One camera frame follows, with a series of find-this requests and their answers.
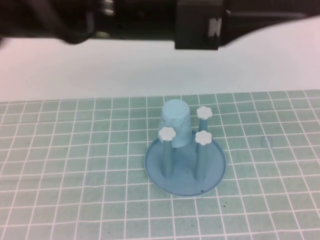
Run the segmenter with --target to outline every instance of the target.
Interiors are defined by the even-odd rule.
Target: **green grid mat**
[[[225,179],[179,198],[143,165],[165,101],[212,108]],[[316,240],[320,90],[0,103],[0,240]]]

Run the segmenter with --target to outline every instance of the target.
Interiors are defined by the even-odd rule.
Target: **white flower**
[[[207,131],[200,131],[195,134],[195,142],[202,146],[212,142],[212,134]]]
[[[202,120],[208,120],[212,117],[212,110],[210,107],[202,106],[196,110],[196,114],[198,115],[198,118]]]
[[[172,141],[174,137],[176,136],[176,132],[173,129],[173,127],[166,127],[164,126],[159,131],[159,137],[162,141]]]

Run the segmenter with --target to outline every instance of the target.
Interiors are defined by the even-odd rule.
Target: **blue dish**
[[[144,168],[150,180],[160,189],[177,196],[192,197],[205,194],[214,189],[223,179],[227,170],[227,159],[223,149],[213,139],[208,145],[206,177],[195,180],[197,162],[197,143],[195,132],[191,141],[179,148],[173,148],[173,174],[164,177],[161,171],[163,144],[157,138],[148,148],[144,157]]]

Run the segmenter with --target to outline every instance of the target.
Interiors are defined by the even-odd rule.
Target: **white wall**
[[[258,31],[217,52],[173,42],[9,39],[0,101],[320,89],[320,18]]]

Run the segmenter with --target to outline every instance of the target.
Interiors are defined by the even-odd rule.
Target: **blue stick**
[[[199,132],[201,131],[208,131],[208,120],[203,120],[200,118]]]
[[[207,169],[207,145],[197,144],[197,159],[194,171],[194,178],[203,181],[206,178]]]
[[[163,155],[162,155],[162,175],[166,178],[171,177],[174,172],[174,165],[172,160],[172,141],[163,141]]]

